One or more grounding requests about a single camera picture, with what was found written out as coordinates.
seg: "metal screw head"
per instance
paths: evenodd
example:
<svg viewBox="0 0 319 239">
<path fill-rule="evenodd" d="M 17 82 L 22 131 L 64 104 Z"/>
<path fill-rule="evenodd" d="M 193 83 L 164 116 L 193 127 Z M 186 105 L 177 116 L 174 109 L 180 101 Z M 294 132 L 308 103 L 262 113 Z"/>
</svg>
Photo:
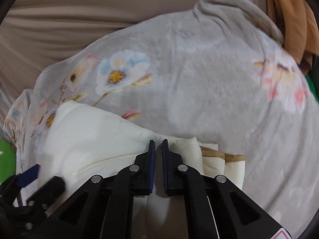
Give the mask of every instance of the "metal screw head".
<svg viewBox="0 0 319 239">
<path fill-rule="evenodd" d="M 130 166 L 129 169 L 130 169 L 131 172 L 137 172 L 139 170 L 139 166 L 133 164 L 133 165 Z"/>
<path fill-rule="evenodd" d="M 224 183 L 227 181 L 227 178 L 224 176 L 224 175 L 218 175 L 216 177 L 216 180 L 219 182 L 219 183 Z"/>
<path fill-rule="evenodd" d="M 188 170 L 188 167 L 185 164 L 181 164 L 178 166 L 178 170 L 180 170 L 181 172 L 185 172 Z"/>
<path fill-rule="evenodd" d="M 26 223 L 26 229 L 31 230 L 33 227 L 32 223 Z"/>
<path fill-rule="evenodd" d="M 91 179 L 91 182 L 93 182 L 93 183 L 98 183 L 100 181 L 101 181 L 101 176 L 99 176 L 99 175 L 94 175 Z"/>
</svg>

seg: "brown fabric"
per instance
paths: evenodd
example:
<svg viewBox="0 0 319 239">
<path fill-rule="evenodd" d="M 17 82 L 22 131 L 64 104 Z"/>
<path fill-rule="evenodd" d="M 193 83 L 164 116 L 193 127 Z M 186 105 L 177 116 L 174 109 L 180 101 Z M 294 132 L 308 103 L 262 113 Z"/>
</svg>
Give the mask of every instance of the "brown fabric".
<svg viewBox="0 0 319 239">
<path fill-rule="evenodd" d="M 312 54 L 319 50 L 318 26 L 309 5 L 305 0 L 267 0 L 267 14 L 285 35 L 284 49 L 307 74 Z"/>
<path fill-rule="evenodd" d="M 203 157 L 218 157 L 225 159 L 225 154 L 211 148 L 201 147 Z"/>
<path fill-rule="evenodd" d="M 218 157 L 224 159 L 225 162 L 239 162 L 246 160 L 245 156 L 226 154 L 208 147 L 200 147 L 200 149 L 203 157 Z"/>
<path fill-rule="evenodd" d="M 17 0 L 0 26 L 0 83 L 13 97 L 96 39 L 197 0 Z M 265 0 L 251 0 L 259 6 Z"/>
<path fill-rule="evenodd" d="M 240 162 L 245 160 L 245 156 L 225 154 L 225 162 Z"/>
</svg>

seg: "fleece blanket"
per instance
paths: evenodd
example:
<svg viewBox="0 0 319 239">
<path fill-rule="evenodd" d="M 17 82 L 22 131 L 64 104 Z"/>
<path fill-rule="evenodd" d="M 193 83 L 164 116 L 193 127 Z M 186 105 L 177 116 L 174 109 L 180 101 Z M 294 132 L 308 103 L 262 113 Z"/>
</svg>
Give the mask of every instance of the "fleece blanket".
<svg viewBox="0 0 319 239">
<path fill-rule="evenodd" d="M 319 207 L 319 108 L 282 44 L 247 0 L 199 0 L 109 34 L 12 105 L 4 131 L 17 172 L 41 162 L 56 109 L 74 100 L 245 155 L 243 191 L 297 238 Z"/>
</svg>

